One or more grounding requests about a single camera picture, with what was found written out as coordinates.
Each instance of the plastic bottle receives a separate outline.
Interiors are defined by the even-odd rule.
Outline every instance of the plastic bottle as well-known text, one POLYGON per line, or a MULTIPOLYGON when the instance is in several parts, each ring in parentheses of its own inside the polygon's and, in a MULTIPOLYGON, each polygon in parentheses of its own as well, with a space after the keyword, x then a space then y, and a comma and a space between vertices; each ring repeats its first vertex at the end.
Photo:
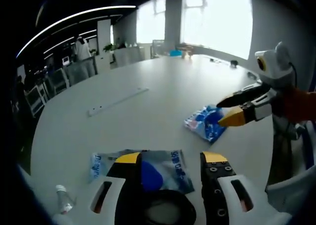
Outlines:
POLYGON ((66 188, 58 184, 56 185, 57 196, 58 196, 58 209, 61 214, 68 213, 75 205, 73 200, 69 197, 66 188))

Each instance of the screw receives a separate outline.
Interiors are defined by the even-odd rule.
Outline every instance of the screw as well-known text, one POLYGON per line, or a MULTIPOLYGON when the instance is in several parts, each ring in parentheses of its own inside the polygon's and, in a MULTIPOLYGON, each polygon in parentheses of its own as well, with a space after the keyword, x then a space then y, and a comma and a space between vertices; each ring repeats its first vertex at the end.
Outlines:
POLYGON ((226 210, 225 209, 219 209, 217 210, 217 215, 220 217, 223 217, 226 215, 226 210))

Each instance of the small blue object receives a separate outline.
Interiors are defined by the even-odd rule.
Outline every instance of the small blue object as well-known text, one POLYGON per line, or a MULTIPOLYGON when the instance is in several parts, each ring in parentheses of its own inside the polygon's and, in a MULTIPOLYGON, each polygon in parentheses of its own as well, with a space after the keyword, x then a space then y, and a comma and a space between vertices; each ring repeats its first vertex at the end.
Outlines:
POLYGON ((221 108, 207 105, 187 118, 184 123, 187 128, 213 143, 226 129, 217 123, 223 117, 224 113, 221 108))
POLYGON ((181 56, 182 55, 182 51, 180 50, 171 50, 170 51, 170 56, 174 57, 174 56, 181 56))
POLYGON ((163 185, 161 174, 146 161, 142 161, 142 184, 145 192, 159 190, 163 185))

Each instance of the bottle cap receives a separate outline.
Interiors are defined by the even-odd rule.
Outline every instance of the bottle cap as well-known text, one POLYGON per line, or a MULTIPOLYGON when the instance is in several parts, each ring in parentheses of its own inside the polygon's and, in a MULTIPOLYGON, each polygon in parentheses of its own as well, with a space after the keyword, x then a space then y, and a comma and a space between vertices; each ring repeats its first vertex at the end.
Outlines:
POLYGON ((56 185, 56 190, 66 192, 66 188, 61 184, 56 185))

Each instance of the round table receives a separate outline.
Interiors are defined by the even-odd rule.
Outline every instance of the round table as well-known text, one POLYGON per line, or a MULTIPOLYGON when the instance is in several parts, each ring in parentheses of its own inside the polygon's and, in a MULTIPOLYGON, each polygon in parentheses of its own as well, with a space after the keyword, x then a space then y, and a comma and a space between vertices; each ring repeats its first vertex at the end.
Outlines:
POLYGON ((96 75, 51 99, 33 139, 31 177, 34 192, 49 214, 57 212, 55 185, 70 194, 89 183, 94 152, 123 149, 182 149, 195 192, 187 195, 205 224, 201 197, 202 151, 223 154, 237 174, 264 190, 273 152, 272 117, 228 128, 210 145, 184 127, 184 119, 207 104, 254 83, 247 71, 204 56, 162 57, 96 75), (131 90, 149 90, 92 117, 89 109, 115 102, 131 90))

